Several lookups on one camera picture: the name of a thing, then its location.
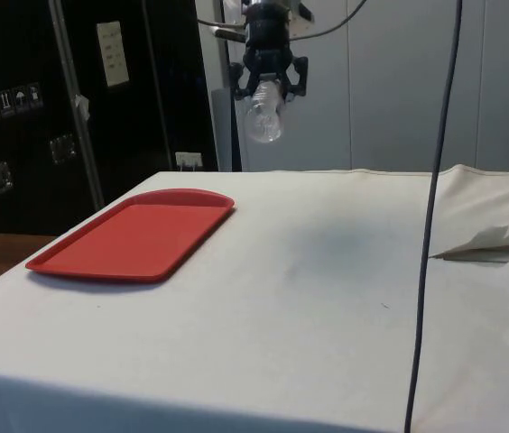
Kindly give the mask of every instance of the wire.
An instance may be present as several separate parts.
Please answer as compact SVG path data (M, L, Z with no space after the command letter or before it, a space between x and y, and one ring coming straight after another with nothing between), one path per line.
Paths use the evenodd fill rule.
M197 18L197 22L208 27L220 27L221 29L244 30L244 24L229 24L229 23L213 23L211 21L201 20Z
M293 42L293 41L304 41L305 39L319 38L320 36L324 36L326 34L333 33L335 30L340 29L345 24L347 24L349 21L351 21L353 19L353 17L358 14L358 12L365 5L365 3L366 3L366 0L362 0L361 3L359 3L357 5L357 7L355 8L355 10L351 13L351 15L349 15L347 18L345 18L341 23L339 23L335 27L332 27L332 28L330 28L328 30L325 30L323 32L307 34L305 36L297 36L296 38L291 38L291 42Z
M404 433L411 433L411 423L413 416L413 405L415 402L415 392L417 390L417 379L419 376L419 363L421 360L421 346L423 340L423 313L425 307L425 285L427 281L427 265L429 263L429 250L431 240L431 228L433 226L433 212L435 210L435 198L437 196L437 184L439 182L439 173L441 167L441 157L443 155L443 145L445 143L445 129L447 126L447 116L449 113L449 102L451 99L451 89L453 88L453 77L455 76L455 66L459 49L459 36L461 34L461 17L463 10L463 0L457 0L457 12L455 20L455 29L453 32L453 43L451 45L451 55L449 59L449 73L447 75L447 84L443 95L443 105L441 108L441 118L439 127L439 137L437 139L437 150L435 152L435 162L433 163L433 172L431 175L431 184L429 191L429 204L427 205L427 216L425 219L425 233L423 237L423 251L421 255L421 271L419 273L419 294L417 301L417 329L415 334L415 353L413 355L413 365L411 372L411 384L409 386L409 398L407 401L407 414L405 416Z

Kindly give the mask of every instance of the white wall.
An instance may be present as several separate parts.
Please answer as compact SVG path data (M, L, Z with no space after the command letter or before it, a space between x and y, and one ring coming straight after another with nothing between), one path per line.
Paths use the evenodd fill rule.
M358 2L306 0L313 31L340 22ZM455 4L369 0L347 28L293 43L295 55L310 58L308 95L288 105L286 133L274 145L244 135L245 103L236 104L245 169L428 170ZM231 60L243 52L231 44ZM456 163L509 170L509 0L464 0L444 166Z

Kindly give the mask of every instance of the white table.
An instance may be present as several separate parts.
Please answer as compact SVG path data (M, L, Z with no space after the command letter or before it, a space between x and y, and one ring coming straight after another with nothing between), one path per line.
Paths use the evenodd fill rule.
M209 189L236 212L164 284L2 276L0 432L401 431L428 186L148 179L128 195ZM435 252L503 224L509 175L450 171L438 212ZM509 264L431 261L419 384L417 431L509 431Z

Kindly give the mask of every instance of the plastic tray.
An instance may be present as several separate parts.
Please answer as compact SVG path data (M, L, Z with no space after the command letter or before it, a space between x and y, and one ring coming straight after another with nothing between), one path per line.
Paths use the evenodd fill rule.
M26 264L39 273L163 281L222 224L235 202L200 189L129 198Z

